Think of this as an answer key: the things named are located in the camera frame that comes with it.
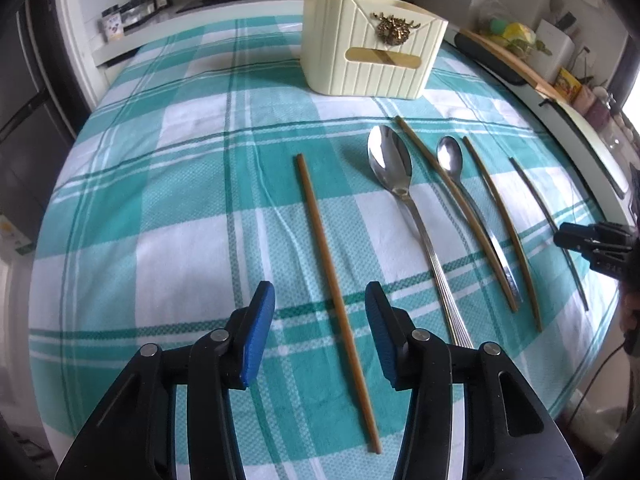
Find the person's right hand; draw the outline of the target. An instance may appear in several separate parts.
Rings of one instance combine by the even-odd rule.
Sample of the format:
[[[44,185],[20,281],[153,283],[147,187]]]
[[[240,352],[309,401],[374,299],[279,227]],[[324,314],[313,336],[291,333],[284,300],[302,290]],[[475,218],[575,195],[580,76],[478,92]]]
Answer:
[[[639,292],[631,285],[620,285],[620,329],[624,333],[624,351],[627,356],[639,355]]]

